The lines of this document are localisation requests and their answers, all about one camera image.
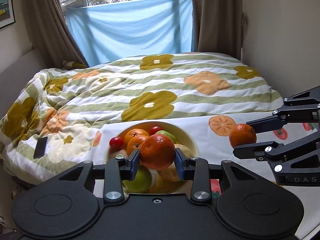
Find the black smartphone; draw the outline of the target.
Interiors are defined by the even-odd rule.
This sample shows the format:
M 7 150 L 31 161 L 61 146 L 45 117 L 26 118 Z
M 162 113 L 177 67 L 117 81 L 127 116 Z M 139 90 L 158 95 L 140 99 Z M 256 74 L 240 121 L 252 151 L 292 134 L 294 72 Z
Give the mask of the black smartphone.
M 39 159 L 45 155 L 48 137 L 42 137 L 37 141 L 33 158 Z

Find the yellow duck bowl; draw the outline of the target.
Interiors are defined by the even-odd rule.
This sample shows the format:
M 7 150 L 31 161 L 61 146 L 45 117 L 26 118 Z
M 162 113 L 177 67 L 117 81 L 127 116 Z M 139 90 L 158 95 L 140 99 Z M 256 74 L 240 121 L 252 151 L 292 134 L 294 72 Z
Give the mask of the yellow duck bowl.
M 129 126 L 109 136 L 107 159 L 121 154 L 125 158 L 140 150 L 134 180 L 122 182 L 124 193 L 188 193 L 190 181 L 180 180 L 174 163 L 174 150 L 187 158 L 199 155 L 195 140 L 185 130 L 168 122 L 147 121 Z

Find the white fruit print cloth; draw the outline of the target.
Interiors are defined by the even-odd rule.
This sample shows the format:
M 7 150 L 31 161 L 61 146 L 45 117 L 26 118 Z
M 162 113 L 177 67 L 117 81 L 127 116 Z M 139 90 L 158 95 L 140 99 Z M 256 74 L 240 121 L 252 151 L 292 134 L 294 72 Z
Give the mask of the white fruit print cloth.
M 231 160 L 270 181 L 275 180 L 267 162 L 258 162 L 254 159 L 240 160 L 236 158 L 233 155 L 233 149 L 228 137 L 221 137 L 213 132 L 209 127 L 209 120 L 210 116 L 198 116 L 167 119 L 166 122 L 187 132 L 196 142 L 199 149 L 199 156 L 207 159 L 208 163 L 219 164 L 223 160 Z M 106 163 L 109 140 L 135 124 L 136 122 L 131 121 L 104 125 L 100 129 L 102 136 L 99 145 L 92 148 L 93 163 L 95 165 Z M 287 131 L 286 140 L 277 138 L 273 132 L 266 132 L 258 134 L 257 141 L 276 141 L 278 143 L 288 144 L 312 133 L 312 131 L 306 131 L 301 124 L 288 124 L 284 129 Z M 318 236 L 316 234 L 319 232 L 319 187 L 286 186 L 285 189 L 294 193 L 304 205 L 305 215 L 296 232 L 296 236 L 299 239 L 317 239 Z

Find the grey headboard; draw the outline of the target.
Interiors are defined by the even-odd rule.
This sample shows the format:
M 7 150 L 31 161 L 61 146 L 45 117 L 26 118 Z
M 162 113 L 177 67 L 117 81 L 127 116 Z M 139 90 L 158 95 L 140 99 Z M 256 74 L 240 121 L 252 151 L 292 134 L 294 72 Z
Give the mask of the grey headboard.
M 45 67 L 40 52 L 34 49 L 1 72 L 1 118 L 6 115 L 28 81 Z

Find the large russet apple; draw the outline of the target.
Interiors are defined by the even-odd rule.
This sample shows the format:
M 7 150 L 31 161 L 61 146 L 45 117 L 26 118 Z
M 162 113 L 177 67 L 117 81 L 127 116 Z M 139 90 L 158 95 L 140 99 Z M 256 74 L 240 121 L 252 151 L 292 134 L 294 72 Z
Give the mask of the large russet apple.
M 175 144 L 175 148 L 179 148 L 187 158 L 191 158 L 194 156 L 194 152 L 190 150 L 187 146 L 184 146 L 182 144 Z M 157 171 L 157 173 L 165 181 L 180 181 L 174 162 L 172 162 L 172 164 L 166 169 Z

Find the brown kiwi with sticker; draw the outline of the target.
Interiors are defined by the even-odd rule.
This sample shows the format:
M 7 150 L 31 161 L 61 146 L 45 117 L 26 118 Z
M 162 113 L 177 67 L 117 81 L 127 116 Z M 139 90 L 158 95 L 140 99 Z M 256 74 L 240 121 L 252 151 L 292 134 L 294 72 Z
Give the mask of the brown kiwi with sticker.
M 110 153 L 109 153 L 109 155 L 108 155 L 108 158 L 109 159 L 113 159 L 113 158 L 115 158 L 117 155 L 119 155 L 119 154 L 121 154 L 121 155 L 123 155 L 125 158 L 127 158 L 127 152 L 126 152 L 126 150 L 124 150 L 124 149 L 121 149 L 121 150 L 118 150 L 118 151 L 111 151 Z

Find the red cherry tomato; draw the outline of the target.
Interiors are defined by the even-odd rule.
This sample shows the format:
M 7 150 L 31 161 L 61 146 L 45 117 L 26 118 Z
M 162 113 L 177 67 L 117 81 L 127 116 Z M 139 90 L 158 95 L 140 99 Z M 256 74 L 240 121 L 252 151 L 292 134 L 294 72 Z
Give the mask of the red cherry tomato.
M 109 146 L 112 151 L 119 151 L 124 147 L 124 139 L 122 137 L 112 137 Z
M 163 128 L 161 126 L 152 126 L 150 129 L 149 129 L 149 135 L 154 135 L 156 134 L 158 131 L 162 131 Z

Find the framed wall picture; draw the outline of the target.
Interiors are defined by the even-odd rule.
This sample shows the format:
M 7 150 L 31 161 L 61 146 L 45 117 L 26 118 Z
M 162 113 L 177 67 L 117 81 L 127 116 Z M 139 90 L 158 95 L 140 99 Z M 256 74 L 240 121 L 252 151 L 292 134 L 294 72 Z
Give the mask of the framed wall picture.
M 0 0 L 0 28 L 5 28 L 15 22 L 12 0 Z

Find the brown curtain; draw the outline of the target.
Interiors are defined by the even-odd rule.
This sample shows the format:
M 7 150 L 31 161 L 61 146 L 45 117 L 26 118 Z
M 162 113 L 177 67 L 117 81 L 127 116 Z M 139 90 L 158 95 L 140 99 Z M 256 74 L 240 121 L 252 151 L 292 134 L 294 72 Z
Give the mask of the brown curtain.
M 241 59 L 242 0 L 192 1 L 195 50 Z
M 88 66 L 67 28 L 59 0 L 21 0 L 26 28 L 33 48 L 46 66 L 62 68 L 63 61 Z

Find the floral striped duvet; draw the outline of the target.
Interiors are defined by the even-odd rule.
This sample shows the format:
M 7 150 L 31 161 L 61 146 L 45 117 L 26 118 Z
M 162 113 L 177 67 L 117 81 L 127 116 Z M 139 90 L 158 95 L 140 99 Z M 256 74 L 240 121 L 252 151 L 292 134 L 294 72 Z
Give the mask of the floral striped duvet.
M 269 112 L 283 103 L 257 70 L 219 53 L 137 56 L 85 69 L 43 69 L 1 119 L 5 170 L 37 185 L 93 161 L 106 124 Z M 34 159 L 37 141 L 45 155 Z

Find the blue sheet over window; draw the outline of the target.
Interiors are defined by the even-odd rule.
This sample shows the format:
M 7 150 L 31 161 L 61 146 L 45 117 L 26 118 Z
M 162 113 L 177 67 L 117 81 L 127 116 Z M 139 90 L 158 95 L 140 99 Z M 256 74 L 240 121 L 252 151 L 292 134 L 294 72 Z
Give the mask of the blue sheet over window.
M 192 0 L 134 0 L 68 8 L 67 27 L 88 66 L 190 52 Z

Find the small orange mandarin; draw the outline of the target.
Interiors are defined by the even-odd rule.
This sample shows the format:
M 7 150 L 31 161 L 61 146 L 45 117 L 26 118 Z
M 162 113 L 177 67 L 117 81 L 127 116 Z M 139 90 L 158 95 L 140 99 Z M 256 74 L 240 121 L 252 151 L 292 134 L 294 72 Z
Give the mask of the small orange mandarin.
M 140 160 L 149 169 L 164 170 L 174 161 L 175 144 L 162 134 L 151 135 L 140 147 Z

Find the floral pillow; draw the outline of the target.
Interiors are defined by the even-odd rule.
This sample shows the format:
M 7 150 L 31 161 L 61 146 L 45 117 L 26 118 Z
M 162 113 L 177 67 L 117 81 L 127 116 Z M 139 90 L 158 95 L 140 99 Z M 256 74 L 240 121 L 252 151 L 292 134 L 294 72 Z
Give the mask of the floral pillow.
M 85 64 L 82 64 L 77 61 L 68 61 L 68 60 L 63 60 L 63 67 L 67 70 L 72 70 L 72 69 L 85 69 L 87 66 Z

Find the large orange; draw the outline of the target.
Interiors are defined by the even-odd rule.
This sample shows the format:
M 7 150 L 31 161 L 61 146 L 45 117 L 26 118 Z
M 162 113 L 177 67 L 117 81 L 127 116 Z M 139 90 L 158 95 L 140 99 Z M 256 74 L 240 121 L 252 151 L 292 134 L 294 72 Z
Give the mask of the large orange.
M 140 129 L 140 128 L 134 128 L 125 134 L 124 144 L 127 145 L 131 139 L 133 139 L 134 137 L 139 136 L 139 135 L 144 135 L 147 137 L 150 136 L 147 131 Z

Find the green apple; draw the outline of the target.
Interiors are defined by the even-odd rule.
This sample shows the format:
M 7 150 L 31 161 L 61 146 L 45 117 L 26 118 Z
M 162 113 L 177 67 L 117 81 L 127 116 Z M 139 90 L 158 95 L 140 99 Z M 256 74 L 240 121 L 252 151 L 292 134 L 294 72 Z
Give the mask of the green apple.
M 134 180 L 124 180 L 123 185 L 127 192 L 131 193 L 145 193 L 151 187 L 152 175 L 150 171 L 141 166 L 134 178 Z
M 165 136 L 169 137 L 173 141 L 173 143 L 175 143 L 175 144 L 177 143 L 176 137 L 173 134 L 171 134 L 171 133 L 169 133 L 169 132 L 167 132 L 165 130 L 157 131 L 156 134 L 165 135 Z

